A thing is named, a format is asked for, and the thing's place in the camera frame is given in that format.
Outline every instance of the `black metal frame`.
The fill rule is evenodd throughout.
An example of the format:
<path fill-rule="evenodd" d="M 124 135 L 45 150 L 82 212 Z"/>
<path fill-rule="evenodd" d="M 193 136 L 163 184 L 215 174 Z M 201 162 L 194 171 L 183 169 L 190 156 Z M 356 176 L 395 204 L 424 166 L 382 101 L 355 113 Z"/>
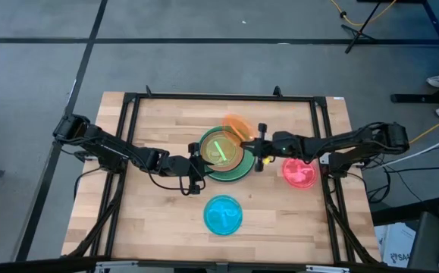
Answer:
<path fill-rule="evenodd" d="M 390 99 L 395 103 L 437 103 L 439 104 L 439 90 L 431 95 L 421 94 L 391 94 Z"/>
<path fill-rule="evenodd" d="M 325 97 L 283 96 L 281 94 L 281 90 L 279 87 L 276 87 L 274 89 L 273 96 L 242 96 L 242 95 L 236 96 L 236 95 L 167 94 L 167 93 L 152 94 L 152 92 L 150 91 L 150 88 L 148 88 L 148 87 L 146 87 L 146 91 L 147 91 L 146 93 L 125 93 L 125 95 L 124 95 L 124 101 L 123 101 L 122 108 L 121 108 L 121 113 L 120 113 L 120 117 L 119 117 L 116 135 L 121 136 L 123 129 L 124 129 L 124 120 L 125 120 L 125 117 L 127 115 L 128 105 L 131 102 L 133 102 L 133 110 L 131 113 L 132 116 L 130 119 L 130 126 L 129 126 L 128 136 L 127 136 L 128 142 L 131 142 L 131 140 L 133 139 L 133 133 L 134 133 L 134 128 L 136 126 L 136 120 L 138 118 L 138 108 L 139 108 L 141 99 L 209 99 L 209 100 L 308 102 L 309 106 L 310 106 L 310 110 L 311 110 L 311 115 L 312 115 L 312 126 L 313 126 L 313 130 L 314 130 L 314 135 L 316 137 L 320 137 L 320 127 L 319 127 L 319 123 L 318 123 L 317 106 L 320 106 L 320 108 L 321 108 L 321 113 L 322 113 L 323 120 L 324 120 L 325 131 L 327 132 L 327 135 L 331 135 L 331 125 L 330 125 L 330 121 L 328 119 L 328 110 L 327 110 L 327 103 L 326 103 Z M 46 165 L 43 174 L 45 177 L 51 177 L 54 170 L 55 170 L 55 166 Z M 120 178 L 118 181 L 118 187 L 123 188 L 125 177 L 126 177 L 126 174 L 120 175 Z M 105 208 L 108 204 L 112 181 L 113 181 L 113 175 L 108 174 L 108 176 L 106 177 L 105 188 L 103 191 L 102 201 L 101 201 L 100 209 L 99 209 L 100 216 L 102 216 L 102 214 L 105 211 Z M 321 174 L 321 181 L 322 181 L 323 194 L 324 194 L 324 197 L 326 197 L 327 195 L 330 195 L 331 193 L 330 193 L 330 190 L 328 187 L 328 176 L 326 175 L 325 172 L 322 172 L 322 174 Z M 345 202 L 343 199 L 340 181 L 336 180 L 335 183 L 336 183 L 336 188 L 337 188 L 336 193 L 337 193 L 338 204 L 340 207 L 340 213 L 342 214 L 343 218 L 345 220 L 347 220 L 346 219 Z M 39 203 L 39 204 L 35 204 L 35 206 L 43 206 L 43 202 Z M 39 211 L 39 210 L 41 210 L 41 209 L 38 209 L 38 208 L 33 209 L 33 211 Z M 113 215 L 111 217 L 111 223 L 110 223 L 110 228 L 108 231 L 108 237 L 107 237 L 107 241 L 105 243 L 105 245 L 106 245 L 105 255 L 104 255 L 105 260 L 111 259 L 111 251 L 112 251 L 112 246 L 113 246 L 113 242 L 114 242 L 114 233 L 116 231 L 116 227 L 118 224 L 118 213 L 119 213 L 119 205 L 113 211 Z M 338 262 L 341 262 L 341 260 L 340 260 L 340 249 L 339 249 L 339 244 L 337 242 L 337 234 L 336 234 L 336 230 L 335 230 L 335 222 L 334 222 L 334 219 L 332 218 L 332 215 L 328 212 L 327 206 L 326 206 L 326 215 L 328 218 L 329 234 L 330 234 L 330 238 L 331 238 L 332 256 L 334 257 L 334 263 L 338 263 Z M 33 234 L 34 232 L 35 231 L 26 231 L 26 234 Z M 27 249 L 27 246 L 31 245 L 32 237 L 31 238 L 25 237 L 24 239 L 26 239 L 28 241 L 22 242 L 20 249 L 19 249 L 19 253 L 21 254 L 21 256 L 27 257 L 27 253 L 29 251 Z M 91 246 L 91 255 L 92 256 L 97 255 L 97 253 L 98 253 L 99 241 L 100 241 L 100 236 L 98 236 L 94 240 L 94 242 Z M 348 243 L 346 243 L 346 247 L 347 247 L 349 262 L 353 262 L 354 261 L 353 248 Z M 161 263 L 161 261 L 154 261 L 154 263 L 156 263 L 159 266 L 160 265 L 161 266 L 174 266 L 174 267 L 184 267 L 184 266 L 185 267 L 196 267 L 196 266 L 198 266 L 198 264 L 196 262 L 176 262 L 175 264 L 174 264 L 174 262 L 172 262 L 172 264 L 171 264 L 170 262 Z M 233 265 L 236 265 L 236 264 L 235 263 L 228 264 L 228 266 L 233 266 Z M 251 264 L 248 263 L 248 264 L 244 264 L 244 266 L 249 266 L 250 268 L 255 268 L 255 267 L 264 268 L 266 266 L 267 268 L 270 268 L 270 269 L 279 268 L 280 270 L 283 270 L 284 268 L 286 268 L 285 265 L 264 265 L 264 264 L 257 264 L 257 263 L 251 263 Z M 298 265 L 294 265 L 294 267 L 296 270 L 301 270 L 301 269 L 305 268 L 305 265 L 298 264 Z"/>
<path fill-rule="evenodd" d="M 355 44 L 366 44 L 366 43 L 377 44 L 377 43 L 379 43 L 379 41 L 382 41 L 379 39 L 375 39 L 369 35 L 366 35 L 362 31 L 368 25 L 369 21 L 371 20 L 371 17 L 374 15 L 374 13 L 379 8 L 379 5 L 382 2 L 392 2 L 392 0 L 357 0 L 357 1 L 358 2 L 377 2 L 377 4 L 374 7 L 374 9 L 371 11 L 368 18 L 365 20 L 365 22 L 362 25 L 360 30 L 353 29 L 352 27 L 348 27 L 344 24 L 340 25 L 343 29 L 349 30 L 354 34 L 354 38 L 351 40 L 350 44 L 346 48 L 346 51 L 345 51 L 346 54 L 349 54 L 350 50 L 352 49 L 352 47 Z M 405 1 L 398 1 L 398 2 L 405 2 L 405 3 L 410 3 L 410 4 L 423 4 L 423 8 L 425 8 L 426 14 L 430 18 L 431 25 L 433 25 L 434 30 L 437 32 L 438 41 L 439 41 L 439 21 L 438 21 L 437 17 L 435 16 L 435 14 L 434 14 L 433 10 L 431 9 L 431 6 L 427 0 L 409 0 L 409 1 L 405 0 Z"/>
<path fill-rule="evenodd" d="M 87 65 L 89 63 L 89 59 L 91 53 L 93 51 L 93 46 L 95 44 L 291 44 L 291 45 L 349 45 L 352 41 L 350 39 L 242 39 L 242 38 L 132 38 L 132 39 L 109 39 L 109 38 L 97 38 L 98 31 L 102 22 L 103 15 L 105 13 L 106 5 L 108 4 L 108 0 L 101 0 L 99 9 L 96 15 L 96 19 L 93 24 L 93 28 L 88 38 L 56 38 L 56 37 L 41 37 L 41 38 L 28 38 L 28 37 L 0 37 L 0 43 L 7 44 L 86 44 L 86 48 L 83 53 L 83 57 L 80 62 L 80 66 L 77 71 L 77 75 L 74 81 L 74 85 L 72 86 L 71 94 L 69 96 L 66 108 L 64 110 L 65 114 L 70 114 L 73 112 L 74 107 L 77 102 L 77 97 L 83 83 L 83 78 L 86 73 Z M 432 19 L 432 22 L 437 21 L 436 17 L 434 17 L 433 12 L 428 13 L 428 16 Z M 439 46 L 439 39 L 376 39 L 376 40 L 357 40 L 357 44 L 362 45 L 427 45 Z M 138 104 L 140 98 L 146 98 L 151 95 L 148 92 L 147 94 L 139 94 L 137 100 L 135 101 Z M 260 101 L 287 101 L 287 102 L 295 102 L 299 101 L 300 97 L 283 97 L 281 92 L 275 94 L 276 96 L 224 96 L 224 95 L 180 95 L 182 99 L 223 99 L 223 100 L 260 100 Z M 154 94 L 153 97 L 155 99 L 176 99 L 178 98 L 175 94 Z M 306 99 L 311 103 L 312 109 L 315 106 L 312 106 L 313 103 L 317 103 L 313 99 Z M 326 106 L 322 107 L 322 115 L 324 116 L 324 123 L 328 121 L 328 115 L 324 113 L 327 111 Z M 312 116 L 316 117 L 316 111 L 312 112 Z M 318 130 L 318 121 L 315 119 L 312 121 L 314 123 L 314 131 L 315 135 L 319 135 Z M 326 123 L 326 132 L 330 132 Z M 21 238 L 18 240 L 18 251 L 15 255 L 15 260 L 17 262 L 22 262 L 27 260 L 28 253 L 30 251 L 30 247 L 32 245 L 33 237 L 37 229 L 37 225 L 39 223 L 40 216 L 42 214 L 42 210 L 44 207 L 44 203 L 49 192 L 49 188 L 52 182 L 52 177 L 54 175 L 59 154 L 61 151 L 61 145 L 58 143 L 53 143 L 51 149 L 49 150 L 48 157 L 45 161 L 45 167 L 43 172 L 41 173 L 41 177 L 39 179 L 39 183 L 37 184 L 36 195 L 34 196 L 31 202 L 31 210 L 26 217 L 26 224 L 24 226 L 24 232 L 22 233 Z M 322 178 L 322 184 L 325 185 L 328 179 L 326 177 Z M 109 193 L 111 189 L 112 176 L 108 175 L 105 183 L 105 193 Z M 335 184 L 340 186 L 340 181 L 336 180 Z M 345 205 L 343 205 L 343 195 L 341 187 L 337 187 L 336 194 L 337 198 L 340 202 L 340 213 L 345 214 Z M 103 198 L 102 204 L 100 206 L 100 213 L 103 213 L 105 204 L 109 201 L 109 197 Z M 331 217 L 328 214 L 329 221 L 329 229 L 334 227 L 334 223 Z M 113 240 L 114 236 L 108 234 L 108 239 Z M 99 244 L 99 238 L 93 242 L 92 245 L 92 253 L 97 252 L 97 246 Z M 340 260 L 340 255 L 338 254 L 338 243 L 337 236 L 335 235 L 335 229 L 332 229 L 331 239 L 334 245 L 337 244 L 337 250 L 333 249 L 333 256 L 335 260 Z M 107 247 L 108 251 L 111 253 L 111 247 Z M 347 255 L 349 260 L 351 260 L 352 255 L 350 254 L 349 247 L 347 246 Z M 270 265 L 253 265 L 247 264 L 245 265 L 249 268 L 258 266 L 261 269 L 268 269 Z M 287 265 L 274 265 L 275 268 L 288 268 L 288 269 L 302 269 L 297 268 L 296 265 L 294 267 L 288 267 Z"/>
<path fill-rule="evenodd" d="M 430 212 L 439 217 L 439 197 L 423 202 L 382 209 L 372 212 L 374 226 L 418 220 L 423 212 Z"/>

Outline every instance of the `wooden table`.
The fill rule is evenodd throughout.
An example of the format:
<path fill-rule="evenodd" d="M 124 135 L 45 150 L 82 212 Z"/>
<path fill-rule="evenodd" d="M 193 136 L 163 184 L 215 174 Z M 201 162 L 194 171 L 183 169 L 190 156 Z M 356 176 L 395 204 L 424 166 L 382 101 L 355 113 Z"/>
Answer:
<path fill-rule="evenodd" d="M 124 93 L 104 93 L 102 97 L 96 124 L 111 134 L 116 131 L 123 96 Z M 327 102 L 333 134 L 350 131 L 343 98 L 329 97 Z M 278 130 L 313 136 L 309 103 L 141 99 L 133 144 L 188 157 L 187 144 L 198 142 L 207 130 L 221 125 L 221 119 L 228 113 L 242 115 L 252 124 L 266 123 L 270 137 Z M 322 124 L 320 109 L 318 116 Z M 127 116 L 124 140 L 129 120 Z M 182 196 L 179 191 L 160 189 L 147 174 L 129 165 L 112 257 L 332 263 L 320 178 L 309 190 L 294 189 L 282 178 L 282 162 L 283 159 L 278 158 L 275 163 L 266 165 L 262 173 L 251 171 L 234 184 L 206 178 L 207 187 L 198 196 Z M 96 168 L 97 164 L 87 162 L 83 171 Z M 355 168 L 350 171 L 360 175 Z M 72 251 L 95 224 L 105 176 L 105 172 L 97 171 L 81 179 L 63 254 Z M 176 177 L 157 177 L 156 180 L 169 187 L 178 185 Z M 342 179 L 342 183 L 350 227 L 370 254 L 380 259 L 364 185 L 351 176 Z M 202 220 L 205 204 L 219 194 L 231 195 L 243 208 L 240 229 L 226 237 L 212 234 Z M 99 253 L 104 253 L 107 234 L 105 227 Z M 341 256 L 346 260 L 338 227 L 337 236 Z"/>

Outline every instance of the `blue plate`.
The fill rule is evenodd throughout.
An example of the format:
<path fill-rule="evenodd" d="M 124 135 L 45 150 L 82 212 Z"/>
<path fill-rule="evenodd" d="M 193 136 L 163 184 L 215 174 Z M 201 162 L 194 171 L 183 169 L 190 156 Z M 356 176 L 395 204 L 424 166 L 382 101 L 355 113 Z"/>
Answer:
<path fill-rule="evenodd" d="M 215 196 L 205 205 L 204 222 L 216 235 L 233 234 L 243 221 L 241 205 L 231 196 Z"/>

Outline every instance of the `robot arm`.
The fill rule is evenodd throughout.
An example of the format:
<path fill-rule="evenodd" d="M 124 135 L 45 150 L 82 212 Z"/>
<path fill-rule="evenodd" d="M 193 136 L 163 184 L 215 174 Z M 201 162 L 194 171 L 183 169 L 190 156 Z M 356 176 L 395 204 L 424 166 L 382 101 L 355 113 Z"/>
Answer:
<path fill-rule="evenodd" d="M 161 177 L 189 177 L 189 193 L 199 194 L 201 181 L 208 163 L 199 154 L 199 144 L 189 144 L 191 156 L 170 156 L 163 149 L 137 147 L 121 138 L 106 133 L 102 128 L 93 125 L 84 116 L 64 116 L 55 128 L 53 136 L 61 144 L 80 146 L 88 155 L 95 156 L 99 165 L 106 171 L 119 174 L 124 170 L 124 160 L 130 162 L 141 171 L 157 174 Z"/>
<path fill-rule="evenodd" d="M 265 140 L 266 124 L 259 124 L 260 137 L 242 142 L 241 147 L 257 157 L 256 170 L 263 170 L 263 159 L 268 156 L 297 158 L 305 163 L 327 155 L 329 174 L 345 177 L 350 166 L 366 162 L 379 154 L 398 155 L 409 149 L 405 127 L 393 123 L 368 124 L 358 130 L 336 136 L 318 138 L 298 136 L 280 131 L 273 133 L 271 141 Z M 337 152 L 354 148 L 348 152 Z"/>

